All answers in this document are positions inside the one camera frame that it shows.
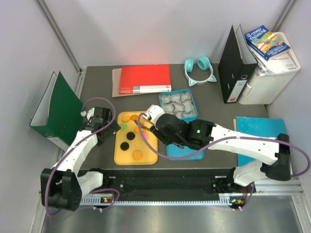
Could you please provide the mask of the black cookie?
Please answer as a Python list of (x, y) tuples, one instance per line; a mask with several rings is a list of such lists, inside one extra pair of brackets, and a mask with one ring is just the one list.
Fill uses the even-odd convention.
[(129, 144), (127, 142), (122, 142), (120, 148), (121, 150), (126, 151), (129, 149)]
[(126, 138), (127, 138), (128, 140), (133, 140), (133, 139), (135, 139), (135, 137), (136, 137), (136, 135), (135, 135), (134, 132), (128, 132), (128, 133), (126, 134)]

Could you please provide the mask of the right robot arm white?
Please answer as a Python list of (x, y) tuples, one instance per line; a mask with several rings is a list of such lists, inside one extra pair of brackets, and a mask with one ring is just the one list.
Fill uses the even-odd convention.
[(139, 130), (144, 128), (142, 120), (151, 124), (148, 131), (166, 146), (173, 144), (197, 152), (222, 150), (253, 158), (254, 161), (230, 170), (226, 184), (232, 192), (265, 178), (291, 179), (289, 136), (286, 134), (258, 137), (229, 130), (211, 121), (196, 119), (186, 122), (165, 113), (158, 105), (151, 105), (145, 113), (139, 114), (136, 120)]

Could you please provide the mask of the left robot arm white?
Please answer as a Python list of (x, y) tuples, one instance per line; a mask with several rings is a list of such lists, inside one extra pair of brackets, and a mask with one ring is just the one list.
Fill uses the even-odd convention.
[(82, 176), (78, 173), (89, 152), (119, 131), (120, 126), (108, 108), (91, 108), (83, 111), (82, 116), (86, 120), (65, 155), (40, 174), (41, 203), (45, 208), (75, 211), (81, 199), (94, 189), (103, 193), (110, 188), (110, 180), (98, 170), (92, 169)]

